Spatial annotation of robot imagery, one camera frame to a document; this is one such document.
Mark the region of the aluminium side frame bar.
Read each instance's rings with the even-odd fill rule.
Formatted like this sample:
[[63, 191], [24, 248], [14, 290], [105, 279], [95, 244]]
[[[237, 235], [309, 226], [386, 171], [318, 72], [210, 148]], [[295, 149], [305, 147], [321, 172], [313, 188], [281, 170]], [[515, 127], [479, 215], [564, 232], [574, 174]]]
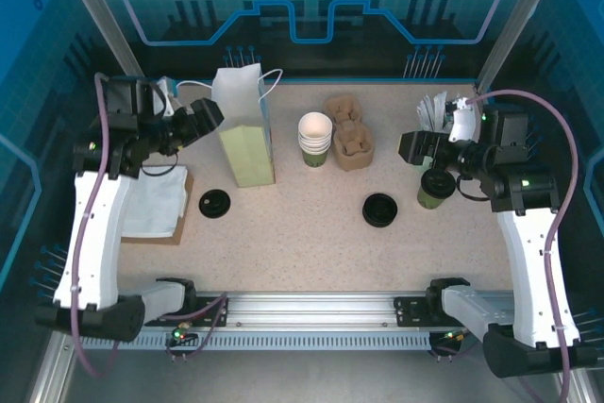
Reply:
[[64, 403], [75, 367], [73, 339], [53, 332], [26, 403]]
[[568, 379], [565, 403], [598, 403], [600, 395], [592, 377], [590, 370], [572, 370]]

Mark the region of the green paper coffee cup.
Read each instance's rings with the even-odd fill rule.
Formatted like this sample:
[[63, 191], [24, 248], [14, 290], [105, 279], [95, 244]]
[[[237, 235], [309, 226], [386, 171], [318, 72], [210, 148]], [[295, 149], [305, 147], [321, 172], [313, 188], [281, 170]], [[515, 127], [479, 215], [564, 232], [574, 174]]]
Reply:
[[421, 189], [421, 185], [419, 187], [419, 191], [417, 194], [417, 201], [418, 203], [425, 209], [427, 210], [434, 210], [437, 209], [440, 205], [443, 204], [443, 202], [445, 201], [441, 200], [441, 199], [435, 199], [433, 197], [430, 197], [429, 195], [425, 194], [422, 189]]

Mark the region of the stack of black cup lids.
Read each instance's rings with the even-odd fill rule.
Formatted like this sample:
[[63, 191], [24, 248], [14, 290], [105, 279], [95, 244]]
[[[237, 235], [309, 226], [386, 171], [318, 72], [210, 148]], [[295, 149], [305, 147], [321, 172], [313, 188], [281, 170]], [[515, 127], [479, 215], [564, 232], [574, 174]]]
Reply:
[[398, 214], [398, 206], [388, 194], [372, 193], [365, 199], [361, 213], [370, 226], [387, 227]]

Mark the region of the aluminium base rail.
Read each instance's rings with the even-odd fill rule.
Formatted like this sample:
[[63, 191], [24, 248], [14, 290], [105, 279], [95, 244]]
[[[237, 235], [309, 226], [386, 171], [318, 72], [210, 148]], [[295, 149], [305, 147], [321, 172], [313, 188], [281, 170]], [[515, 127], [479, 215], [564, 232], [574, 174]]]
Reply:
[[412, 292], [230, 292], [218, 332], [397, 331], [399, 296]]

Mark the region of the aluminium upright frame post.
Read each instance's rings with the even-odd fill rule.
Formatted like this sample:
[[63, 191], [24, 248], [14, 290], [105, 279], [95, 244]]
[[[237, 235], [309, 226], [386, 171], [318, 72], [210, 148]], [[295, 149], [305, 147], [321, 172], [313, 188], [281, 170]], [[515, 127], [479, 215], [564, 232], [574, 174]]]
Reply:
[[97, 29], [109, 46], [109, 50], [126, 76], [143, 76], [143, 69], [137, 61], [122, 29], [119, 27], [106, 0], [81, 0], [90, 13]]
[[516, 2], [478, 75], [475, 93], [484, 94], [491, 87], [540, 1], [518, 0]]

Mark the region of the stack of brown pulp carriers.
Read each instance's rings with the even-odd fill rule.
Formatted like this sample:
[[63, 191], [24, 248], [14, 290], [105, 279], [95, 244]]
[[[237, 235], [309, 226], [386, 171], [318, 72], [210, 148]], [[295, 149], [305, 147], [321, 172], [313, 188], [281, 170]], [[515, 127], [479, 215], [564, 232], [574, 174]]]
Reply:
[[345, 172], [368, 167], [376, 142], [362, 121], [359, 100], [351, 94], [331, 97], [324, 103], [324, 114], [332, 122], [333, 154], [338, 166]]

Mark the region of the stack of green paper cups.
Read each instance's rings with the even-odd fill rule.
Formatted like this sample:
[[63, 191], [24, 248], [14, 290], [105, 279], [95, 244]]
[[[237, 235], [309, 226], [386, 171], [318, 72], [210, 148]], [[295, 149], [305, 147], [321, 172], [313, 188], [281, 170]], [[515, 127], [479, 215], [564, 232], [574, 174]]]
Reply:
[[309, 112], [298, 122], [298, 143], [303, 161], [311, 168], [325, 164], [331, 146], [333, 125], [321, 112]]

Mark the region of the white green paper gift bag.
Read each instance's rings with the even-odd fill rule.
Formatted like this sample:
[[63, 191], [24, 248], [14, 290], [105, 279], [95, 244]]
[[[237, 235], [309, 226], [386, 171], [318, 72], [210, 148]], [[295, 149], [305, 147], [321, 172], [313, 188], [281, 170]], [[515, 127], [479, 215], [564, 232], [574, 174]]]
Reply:
[[282, 76], [281, 69], [264, 73], [254, 63], [220, 68], [208, 86], [224, 116], [218, 136], [240, 188], [276, 182], [268, 94]]

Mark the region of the stack of white napkins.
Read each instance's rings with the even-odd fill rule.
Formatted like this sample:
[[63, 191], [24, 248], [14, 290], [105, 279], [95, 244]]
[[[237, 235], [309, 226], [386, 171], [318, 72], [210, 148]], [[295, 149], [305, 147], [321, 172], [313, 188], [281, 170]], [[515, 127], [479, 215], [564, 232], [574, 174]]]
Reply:
[[122, 232], [128, 239], [164, 239], [176, 233], [188, 201], [185, 166], [143, 168], [126, 204]]

